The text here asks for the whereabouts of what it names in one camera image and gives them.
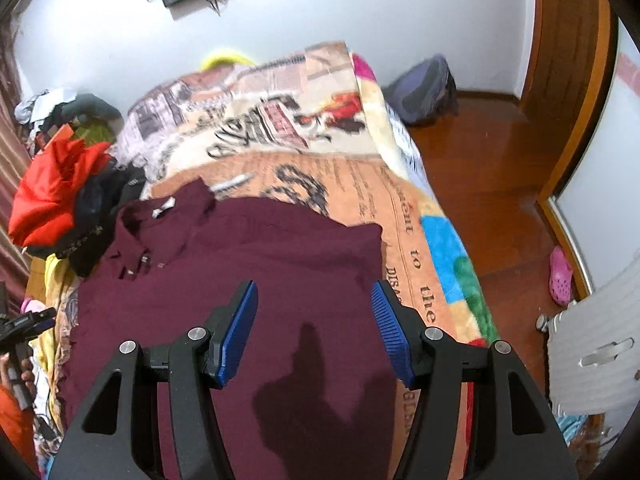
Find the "person left hand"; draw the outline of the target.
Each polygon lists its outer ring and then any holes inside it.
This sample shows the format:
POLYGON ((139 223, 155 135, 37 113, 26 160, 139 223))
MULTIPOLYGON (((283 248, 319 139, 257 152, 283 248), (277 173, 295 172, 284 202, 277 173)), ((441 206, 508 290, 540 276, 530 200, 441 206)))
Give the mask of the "person left hand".
POLYGON ((30 396, 36 394, 34 384, 35 375, 32 371, 32 361, 30 359, 22 359, 20 364, 12 361, 9 353, 2 354, 0 363, 1 385, 7 388, 9 392, 17 384, 24 386, 29 391, 30 396))

